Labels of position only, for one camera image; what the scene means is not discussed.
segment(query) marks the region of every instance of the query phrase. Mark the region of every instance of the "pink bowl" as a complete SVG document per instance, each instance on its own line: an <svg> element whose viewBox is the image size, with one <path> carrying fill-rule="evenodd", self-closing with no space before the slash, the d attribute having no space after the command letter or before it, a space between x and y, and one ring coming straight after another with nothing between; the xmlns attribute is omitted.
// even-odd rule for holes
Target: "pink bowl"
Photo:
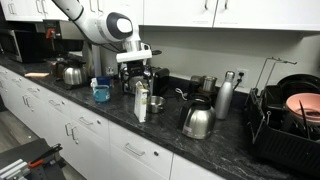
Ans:
<svg viewBox="0 0 320 180"><path fill-rule="evenodd" d="M299 100L303 106L306 119L311 122L320 123L320 94L300 93L292 95L287 99L287 108L302 118Z"/></svg>

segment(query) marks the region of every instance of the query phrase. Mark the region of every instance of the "black dish rack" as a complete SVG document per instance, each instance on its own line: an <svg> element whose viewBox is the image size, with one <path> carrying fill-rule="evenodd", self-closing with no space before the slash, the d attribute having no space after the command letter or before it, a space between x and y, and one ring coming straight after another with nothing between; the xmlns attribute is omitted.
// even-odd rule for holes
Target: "black dish rack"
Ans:
<svg viewBox="0 0 320 180"><path fill-rule="evenodd" d="M252 135L254 156L320 177L320 142L269 126L270 114L261 109L262 99L252 89L246 101L246 125Z"/></svg>
<svg viewBox="0 0 320 180"><path fill-rule="evenodd" d="M268 60L274 63L258 96L257 86ZM277 63L297 64L273 57L265 60L256 87L250 90L245 103L245 127L252 138L250 153L320 178L320 126L304 127L283 108L279 98L274 98L283 95L278 87L267 86ZM313 138L306 138L305 128L313 130Z"/></svg>

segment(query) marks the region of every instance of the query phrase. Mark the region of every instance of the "kitchen counter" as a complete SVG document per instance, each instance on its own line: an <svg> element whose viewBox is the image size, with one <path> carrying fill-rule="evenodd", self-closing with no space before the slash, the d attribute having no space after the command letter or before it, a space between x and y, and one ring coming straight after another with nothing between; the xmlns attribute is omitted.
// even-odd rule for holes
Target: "kitchen counter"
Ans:
<svg viewBox="0 0 320 180"><path fill-rule="evenodd" d="M21 76L30 72L49 72L46 62L21 64L0 56L0 65ZM246 136L242 110L238 107L244 103L245 94L235 94L227 119L216 120L211 137L195 140L176 129L184 103L181 98L168 98L162 113L147 114L146 122L139 123L133 112L134 95L123 94L119 84L110 90L109 102L96 103L89 86L65 90L56 85L51 75L28 79L226 179L311 179L249 154L250 139Z"/></svg>

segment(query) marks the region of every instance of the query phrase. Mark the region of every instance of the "cutting board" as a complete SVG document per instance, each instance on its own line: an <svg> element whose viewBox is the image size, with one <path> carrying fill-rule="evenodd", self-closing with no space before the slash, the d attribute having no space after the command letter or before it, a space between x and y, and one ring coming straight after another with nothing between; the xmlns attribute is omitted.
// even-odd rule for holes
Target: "cutting board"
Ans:
<svg viewBox="0 0 320 180"><path fill-rule="evenodd" d="M27 73L24 77L46 77L49 73Z"/></svg>

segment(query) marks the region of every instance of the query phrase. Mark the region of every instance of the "white wall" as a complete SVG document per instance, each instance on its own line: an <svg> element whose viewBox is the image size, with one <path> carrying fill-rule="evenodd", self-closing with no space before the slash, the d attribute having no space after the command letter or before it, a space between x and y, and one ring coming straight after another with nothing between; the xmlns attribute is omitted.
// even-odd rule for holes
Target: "white wall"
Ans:
<svg viewBox="0 0 320 180"><path fill-rule="evenodd" d="M304 36L287 31L210 30L204 32L143 31L143 41L162 54L151 64L167 67L171 75L190 79L192 75L212 75L221 85L227 70L237 67L249 70L248 92L254 87L267 57L298 62L297 65L277 64L269 84L296 73L320 77L320 35ZM273 61L268 61L260 84L266 82Z"/></svg>

